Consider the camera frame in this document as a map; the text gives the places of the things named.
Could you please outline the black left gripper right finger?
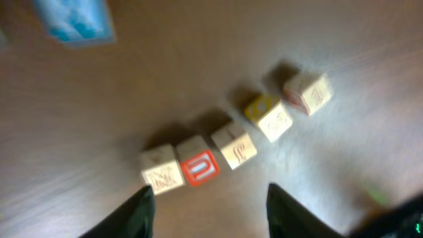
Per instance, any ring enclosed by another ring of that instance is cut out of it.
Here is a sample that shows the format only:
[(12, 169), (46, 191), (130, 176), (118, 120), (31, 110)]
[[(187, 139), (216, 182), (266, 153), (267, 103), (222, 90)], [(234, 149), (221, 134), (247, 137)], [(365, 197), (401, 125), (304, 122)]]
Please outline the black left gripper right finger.
[(274, 182), (268, 185), (266, 210), (270, 238), (344, 237)]

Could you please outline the wooden block letter J blue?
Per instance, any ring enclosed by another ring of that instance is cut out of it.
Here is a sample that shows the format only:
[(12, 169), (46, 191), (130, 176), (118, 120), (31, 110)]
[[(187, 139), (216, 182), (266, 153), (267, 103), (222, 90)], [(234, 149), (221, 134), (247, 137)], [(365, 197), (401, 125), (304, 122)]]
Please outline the wooden block letter J blue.
[(229, 122), (219, 128), (211, 138), (232, 170), (257, 154), (249, 134), (236, 122)]

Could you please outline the wooden block letter M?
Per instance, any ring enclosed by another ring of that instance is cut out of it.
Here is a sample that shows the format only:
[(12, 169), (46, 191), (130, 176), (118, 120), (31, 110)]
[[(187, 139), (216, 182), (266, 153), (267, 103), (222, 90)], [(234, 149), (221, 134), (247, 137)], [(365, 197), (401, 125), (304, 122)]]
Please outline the wooden block letter M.
[(145, 184), (152, 187), (156, 196), (186, 184), (175, 148), (171, 144), (141, 152), (139, 162), (140, 176)]

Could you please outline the wooden block red letter U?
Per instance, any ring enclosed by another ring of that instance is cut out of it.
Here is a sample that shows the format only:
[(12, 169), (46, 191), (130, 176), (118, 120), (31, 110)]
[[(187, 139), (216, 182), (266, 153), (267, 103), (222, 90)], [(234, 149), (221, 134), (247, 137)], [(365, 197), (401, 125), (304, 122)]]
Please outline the wooden block red letter U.
[(212, 149), (200, 135), (178, 144), (176, 152), (182, 172), (193, 187), (201, 186), (220, 173)]

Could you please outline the wooden block number 1 red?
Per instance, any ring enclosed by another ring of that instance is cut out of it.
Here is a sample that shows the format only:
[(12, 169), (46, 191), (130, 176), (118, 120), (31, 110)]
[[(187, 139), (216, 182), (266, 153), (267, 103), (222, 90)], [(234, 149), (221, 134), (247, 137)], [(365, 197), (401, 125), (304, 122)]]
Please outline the wooden block number 1 red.
[(282, 92), (292, 106), (308, 116), (320, 110), (334, 94), (327, 74), (307, 71), (292, 77)]

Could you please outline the wooden block green yellow sides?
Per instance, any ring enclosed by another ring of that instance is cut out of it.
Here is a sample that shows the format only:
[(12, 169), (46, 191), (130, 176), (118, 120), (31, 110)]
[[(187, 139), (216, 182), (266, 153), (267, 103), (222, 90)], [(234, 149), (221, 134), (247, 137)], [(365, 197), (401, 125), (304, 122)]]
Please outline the wooden block green yellow sides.
[(293, 120), (282, 103), (273, 95), (259, 95), (244, 109), (248, 118), (273, 143), (293, 124)]

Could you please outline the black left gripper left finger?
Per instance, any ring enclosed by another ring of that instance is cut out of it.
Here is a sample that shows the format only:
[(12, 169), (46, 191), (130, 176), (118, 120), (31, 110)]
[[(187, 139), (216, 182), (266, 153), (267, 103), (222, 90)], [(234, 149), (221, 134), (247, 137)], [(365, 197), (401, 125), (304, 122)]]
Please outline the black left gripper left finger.
[(81, 238), (152, 238), (154, 217), (155, 195), (146, 185)]

